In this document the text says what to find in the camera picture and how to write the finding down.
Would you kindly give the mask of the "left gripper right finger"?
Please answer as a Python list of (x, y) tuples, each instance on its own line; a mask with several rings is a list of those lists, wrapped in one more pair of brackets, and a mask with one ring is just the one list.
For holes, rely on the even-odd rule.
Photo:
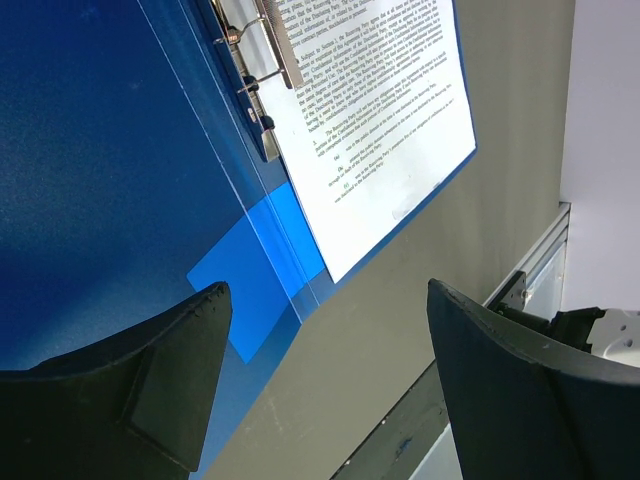
[(429, 282), (429, 329), (463, 477), (637, 478), (639, 367), (496, 309)]

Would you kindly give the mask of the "printed white paper sheets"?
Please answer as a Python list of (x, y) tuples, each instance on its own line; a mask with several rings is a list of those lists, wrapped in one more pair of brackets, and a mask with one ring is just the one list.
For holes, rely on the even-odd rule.
[(477, 144), (451, 1), (270, 1), (286, 78), (259, 95), (342, 279)]

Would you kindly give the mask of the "blue file folder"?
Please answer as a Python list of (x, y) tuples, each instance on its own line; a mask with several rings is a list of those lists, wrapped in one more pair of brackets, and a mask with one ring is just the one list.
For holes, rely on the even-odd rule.
[(206, 122), (137, 1), (1, 5), (1, 366), (27, 369), (210, 283), (233, 317), (202, 469), (301, 323), (339, 288), (278, 162), (249, 207), (245, 158), (207, 81)]

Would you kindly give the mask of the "aluminium frame rail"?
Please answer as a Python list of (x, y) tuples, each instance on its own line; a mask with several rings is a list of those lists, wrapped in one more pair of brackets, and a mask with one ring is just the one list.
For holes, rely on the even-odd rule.
[(550, 321), (561, 307), (571, 204), (562, 202), (559, 214), (513, 271), (485, 302), (500, 303)]

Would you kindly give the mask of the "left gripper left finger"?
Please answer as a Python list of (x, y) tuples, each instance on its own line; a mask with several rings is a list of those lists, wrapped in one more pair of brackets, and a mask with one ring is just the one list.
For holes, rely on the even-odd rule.
[(230, 287), (216, 282), (98, 342), (3, 371), (2, 477), (188, 478), (230, 325)]

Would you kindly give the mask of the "metal folder clip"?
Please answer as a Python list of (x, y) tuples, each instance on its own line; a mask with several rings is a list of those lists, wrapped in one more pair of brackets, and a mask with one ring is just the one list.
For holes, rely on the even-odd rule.
[(277, 1), (213, 1), (242, 86), (241, 98), (250, 102), (249, 115), (267, 162), (281, 156), (288, 128), (302, 120), (296, 100), (303, 75)]

